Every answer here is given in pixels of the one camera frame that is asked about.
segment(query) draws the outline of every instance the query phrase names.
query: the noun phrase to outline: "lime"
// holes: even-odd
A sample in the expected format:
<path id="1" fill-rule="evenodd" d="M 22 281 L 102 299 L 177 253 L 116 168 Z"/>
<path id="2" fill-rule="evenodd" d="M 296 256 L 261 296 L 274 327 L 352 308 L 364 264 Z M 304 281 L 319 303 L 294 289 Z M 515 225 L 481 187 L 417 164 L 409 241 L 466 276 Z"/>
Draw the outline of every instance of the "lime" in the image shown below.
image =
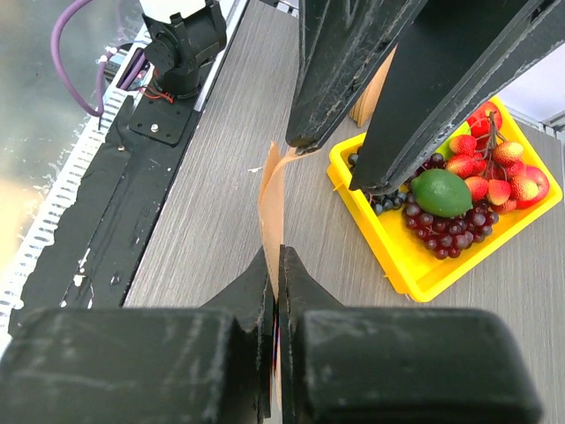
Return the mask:
<path id="1" fill-rule="evenodd" d="M 448 170 L 426 170 L 412 180 L 414 200 L 427 213 L 452 218 L 472 208 L 471 191 Z"/>

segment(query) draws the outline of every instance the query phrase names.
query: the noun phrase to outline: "red strawberry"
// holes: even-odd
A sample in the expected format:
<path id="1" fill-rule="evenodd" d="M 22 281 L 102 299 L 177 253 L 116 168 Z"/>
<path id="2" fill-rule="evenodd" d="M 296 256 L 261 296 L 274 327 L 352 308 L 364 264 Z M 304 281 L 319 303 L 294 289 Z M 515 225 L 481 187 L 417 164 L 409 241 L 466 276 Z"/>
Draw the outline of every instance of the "red strawberry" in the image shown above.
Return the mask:
<path id="1" fill-rule="evenodd" d="M 448 160 L 445 169 L 453 172 L 459 178 L 467 178 L 475 169 L 475 161 L 467 155 L 455 155 Z"/>
<path id="2" fill-rule="evenodd" d="M 482 135 L 477 138 L 477 150 L 485 150 L 488 144 L 489 134 Z"/>
<path id="3" fill-rule="evenodd" d="M 513 163 L 509 166 L 506 170 L 506 177 L 508 179 L 512 179 L 513 177 L 517 177 L 518 175 L 525 176 L 526 175 L 526 165 L 522 161 L 518 161 Z"/>
<path id="4" fill-rule="evenodd" d="M 510 183 L 501 179 L 490 179 L 486 198 L 493 205 L 500 206 L 507 201 L 512 193 Z"/>
<path id="5" fill-rule="evenodd" d="M 458 135 L 449 141 L 449 149 L 456 155 L 473 156 L 477 148 L 477 139 L 472 135 Z"/>
<path id="6" fill-rule="evenodd" d="M 465 184 L 469 187 L 469 190 L 471 190 L 473 201 L 480 201 L 485 198 L 486 192 L 488 191 L 488 181 L 484 178 L 478 176 L 468 177 L 465 179 Z"/>
<path id="7" fill-rule="evenodd" d="M 516 141 L 504 141 L 493 151 L 493 159 L 502 166 L 512 166 L 522 159 L 524 147 Z"/>
<path id="8" fill-rule="evenodd" d="M 547 196 L 547 192 L 549 192 L 549 180 L 541 169 L 535 166 L 528 166 L 526 167 L 526 176 L 531 178 L 538 186 L 538 195 L 530 201 L 518 201 L 517 209 L 527 209 L 535 205 L 544 199 Z"/>
<path id="9" fill-rule="evenodd" d="M 491 208 L 497 214 L 506 215 L 506 214 L 509 214 L 510 212 L 512 212 L 514 209 L 516 209 L 516 204 L 517 204 L 516 199 L 508 199 L 507 201 L 505 201 L 501 205 L 498 205 L 498 206 L 492 205 Z"/>
<path id="10" fill-rule="evenodd" d="M 470 117 L 467 119 L 467 123 L 471 127 L 471 135 L 475 138 L 479 138 L 485 134 L 489 134 L 491 130 L 491 123 L 489 116 L 494 114 L 494 123 L 496 127 L 500 130 L 502 127 L 502 114 L 496 105 L 492 102 L 486 102 L 480 106 Z"/>
<path id="11" fill-rule="evenodd" d="M 483 154 L 476 153 L 473 155 L 473 159 L 475 160 L 475 166 L 473 167 L 473 174 L 477 175 L 484 172 L 486 169 L 486 160 L 483 159 Z"/>

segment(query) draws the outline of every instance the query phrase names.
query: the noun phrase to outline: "yellow plastic tray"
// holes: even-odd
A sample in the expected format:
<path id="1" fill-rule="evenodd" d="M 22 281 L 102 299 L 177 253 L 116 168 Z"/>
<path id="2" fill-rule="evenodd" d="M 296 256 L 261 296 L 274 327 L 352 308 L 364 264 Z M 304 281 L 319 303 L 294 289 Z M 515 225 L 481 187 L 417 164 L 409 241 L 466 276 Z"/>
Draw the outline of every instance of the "yellow plastic tray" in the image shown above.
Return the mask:
<path id="1" fill-rule="evenodd" d="M 555 178 L 549 173 L 500 99 L 494 97 L 492 102 L 501 110 L 502 135 L 524 146 L 524 162 L 544 171 L 550 189 L 546 198 L 534 206 L 501 216 L 501 220 L 493 225 L 491 236 L 484 242 L 463 250 L 457 259 L 444 261 L 435 259 L 412 231 L 405 228 L 400 210 L 376 216 L 360 190 L 354 192 L 349 190 L 351 173 L 347 165 L 347 157 L 363 144 L 364 134 L 339 143 L 330 152 L 331 164 L 328 175 L 336 191 L 351 212 L 395 290 L 410 295 L 417 302 L 428 302 L 435 298 L 562 199 L 562 192 Z"/>

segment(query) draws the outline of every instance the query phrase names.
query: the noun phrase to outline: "cardboard piece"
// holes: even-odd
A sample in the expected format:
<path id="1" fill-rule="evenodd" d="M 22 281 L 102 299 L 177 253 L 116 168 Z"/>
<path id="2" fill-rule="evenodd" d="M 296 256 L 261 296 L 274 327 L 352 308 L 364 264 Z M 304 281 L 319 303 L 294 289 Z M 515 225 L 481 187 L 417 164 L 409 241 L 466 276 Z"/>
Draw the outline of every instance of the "cardboard piece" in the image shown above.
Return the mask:
<path id="1" fill-rule="evenodd" d="M 268 276 L 273 286 L 273 293 L 279 299 L 279 261 L 281 258 L 281 244 L 284 240 L 284 168 L 288 163 L 308 155 L 298 156 L 296 149 L 292 148 L 281 157 L 275 143 L 271 143 L 261 179 L 259 191 L 259 220 L 261 241 L 265 260 L 267 262 Z M 283 408 L 281 387 L 281 344 L 277 343 L 276 352 L 276 400 L 279 408 Z"/>
<path id="2" fill-rule="evenodd" d="M 355 106 L 353 106 L 350 111 L 350 118 L 357 122 L 358 127 L 365 124 L 377 107 L 377 101 L 379 101 L 380 92 L 382 91 L 382 86 L 385 84 L 385 79 L 387 78 L 390 64 L 392 64 L 395 51 L 396 48 L 390 52 L 377 73 L 375 73 L 373 79 L 365 89 L 365 92 L 358 98 Z"/>

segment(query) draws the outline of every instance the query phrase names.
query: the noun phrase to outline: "wooden table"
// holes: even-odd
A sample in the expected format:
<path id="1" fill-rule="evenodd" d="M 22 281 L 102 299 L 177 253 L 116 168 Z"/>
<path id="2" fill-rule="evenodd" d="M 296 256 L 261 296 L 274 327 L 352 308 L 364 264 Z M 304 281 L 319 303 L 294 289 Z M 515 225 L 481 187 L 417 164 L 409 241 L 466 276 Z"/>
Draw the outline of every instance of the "wooden table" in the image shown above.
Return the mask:
<path id="1" fill-rule="evenodd" d="M 260 247 L 257 196 L 271 140 L 283 145 L 298 69 L 298 21 L 251 1 L 164 205 L 126 302 L 197 307 L 234 279 Z M 329 149 L 361 133 L 348 118 L 317 155 L 287 172 L 285 243 L 342 303 L 415 304 L 394 292 L 326 176 Z M 562 182 L 561 144 L 524 133 Z M 512 329 L 546 406 L 565 419 L 563 204 L 489 256 L 430 307 L 479 307 Z"/>

